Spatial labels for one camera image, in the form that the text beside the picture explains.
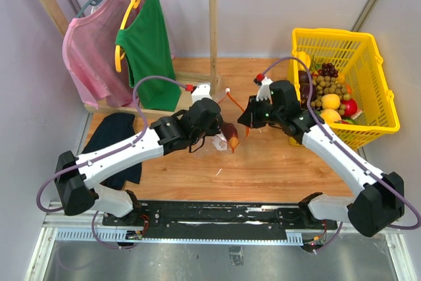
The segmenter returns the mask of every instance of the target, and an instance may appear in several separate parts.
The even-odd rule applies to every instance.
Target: yellow hanger
[[[123,30],[126,27],[127,19],[129,18],[130,12],[132,9],[136,9],[141,0],[131,0],[129,7],[126,10],[126,13],[124,14],[123,21],[121,22],[120,30]],[[126,54],[123,52],[121,55],[121,47],[119,45],[116,45],[116,51],[115,51],[115,64],[116,64],[116,70],[117,72],[121,72],[121,60],[124,58]]]

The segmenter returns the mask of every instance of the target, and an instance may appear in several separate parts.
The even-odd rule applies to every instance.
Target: yellow basket
[[[352,89],[352,97],[362,114],[359,125],[329,124],[349,147],[356,150],[383,134],[399,130],[399,119],[393,93],[387,88],[382,63],[374,36],[368,33],[334,29],[294,29],[292,55],[304,51],[318,63],[332,63],[344,73]],[[293,83],[300,100],[298,62],[291,61],[288,80]],[[298,145],[294,139],[290,143]]]

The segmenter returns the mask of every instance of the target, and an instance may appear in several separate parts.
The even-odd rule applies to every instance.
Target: green shirt
[[[145,1],[132,24],[118,31],[116,44],[126,52],[130,87],[150,75],[176,78],[159,0]],[[180,87],[160,79],[142,83],[137,92],[145,109],[164,111],[174,111],[181,95]]]

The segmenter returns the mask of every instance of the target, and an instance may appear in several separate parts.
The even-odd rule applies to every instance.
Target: wooden table
[[[244,107],[256,94],[253,78],[272,59],[218,59],[218,74],[224,87]],[[184,72],[208,72],[209,59],[175,59],[174,68]],[[288,62],[269,72],[273,80],[287,76]],[[88,137],[105,115],[94,114]],[[135,131],[142,128],[135,120]],[[171,153],[145,161],[140,184],[127,182],[138,199],[298,202],[314,192],[351,195],[336,173],[304,147],[292,146],[282,131],[251,130],[234,154]]]

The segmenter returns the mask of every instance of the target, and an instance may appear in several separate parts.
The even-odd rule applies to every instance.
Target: gray wall
[[[389,88],[401,121],[399,133],[366,146],[368,159],[405,179],[405,195],[421,210],[421,7],[419,0],[379,0],[362,31],[376,37],[384,58]],[[414,224],[407,208],[404,224]],[[405,233],[414,266],[421,278],[421,230]]]
[[[79,0],[83,5],[87,0]],[[273,57],[291,51],[291,31],[352,28],[366,0],[218,0],[218,54]],[[209,55],[208,0],[161,0],[178,56]]]
[[[57,155],[74,149],[87,113],[62,61],[62,36],[38,0],[0,0],[0,39],[0,271],[21,281],[44,218],[37,190]],[[54,190],[44,201],[51,198]]]

